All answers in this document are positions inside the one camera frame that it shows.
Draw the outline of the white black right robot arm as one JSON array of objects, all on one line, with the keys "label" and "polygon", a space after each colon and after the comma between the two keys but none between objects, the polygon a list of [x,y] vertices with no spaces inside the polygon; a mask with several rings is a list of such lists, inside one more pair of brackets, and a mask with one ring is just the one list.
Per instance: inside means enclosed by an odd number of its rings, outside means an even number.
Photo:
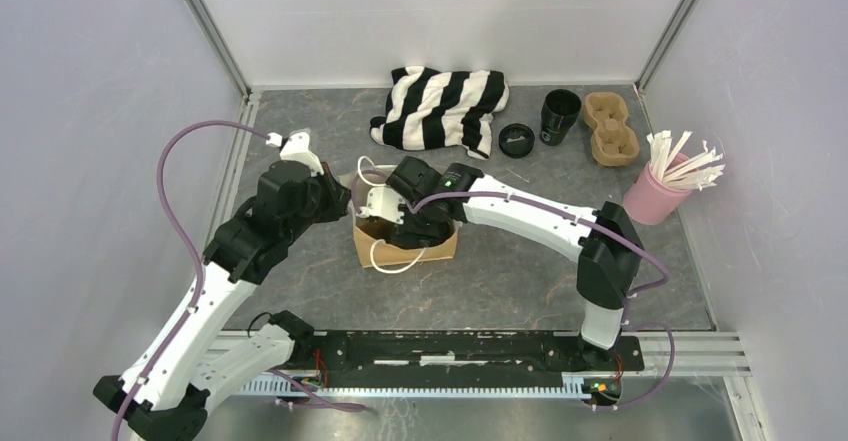
[{"label": "white black right robot arm", "polygon": [[584,300],[577,353],[591,369],[618,354],[625,300],[638,274],[643,243],[624,208],[571,206],[513,189],[480,169],[453,163],[438,171],[407,156],[388,175],[389,188],[408,202],[406,221],[456,221],[497,228],[539,243],[577,266]]}]

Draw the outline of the brown paper bag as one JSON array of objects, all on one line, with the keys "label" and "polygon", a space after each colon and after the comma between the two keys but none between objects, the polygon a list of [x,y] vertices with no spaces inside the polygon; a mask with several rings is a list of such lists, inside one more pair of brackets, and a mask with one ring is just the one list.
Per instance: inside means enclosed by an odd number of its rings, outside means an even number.
[{"label": "brown paper bag", "polygon": [[395,275],[421,262],[452,259],[461,224],[412,214],[411,203],[388,186],[393,170],[363,155],[356,170],[341,177],[351,194],[348,210],[360,265]]}]

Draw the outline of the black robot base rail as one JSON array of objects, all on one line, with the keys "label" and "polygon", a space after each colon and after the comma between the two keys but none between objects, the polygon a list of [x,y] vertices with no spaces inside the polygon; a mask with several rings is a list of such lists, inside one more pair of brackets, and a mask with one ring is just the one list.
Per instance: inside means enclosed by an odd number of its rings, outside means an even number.
[{"label": "black robot base rail", "polygon": [[276,317],[294,328],[294,353],[245,395],[583,401],[645,368],[635,336],[603,350],[550,330],[316,331],[288,311]]}]

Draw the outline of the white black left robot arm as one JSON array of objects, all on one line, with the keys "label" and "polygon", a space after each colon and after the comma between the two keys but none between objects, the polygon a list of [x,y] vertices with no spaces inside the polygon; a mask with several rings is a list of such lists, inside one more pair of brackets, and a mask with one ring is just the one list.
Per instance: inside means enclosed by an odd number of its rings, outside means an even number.
[{"label": "white black left robot arm", "polygon": [[155,340],[95,397],[144,440],[193,440],[226,398],[270,368],[306,366],[313,340],[277,323],[215,360],[204,357],[226,321],[312,225],[345,216],[350,192],[326,163],[284,160],[263,173],[255,196],[221,225],[200,273]]}]

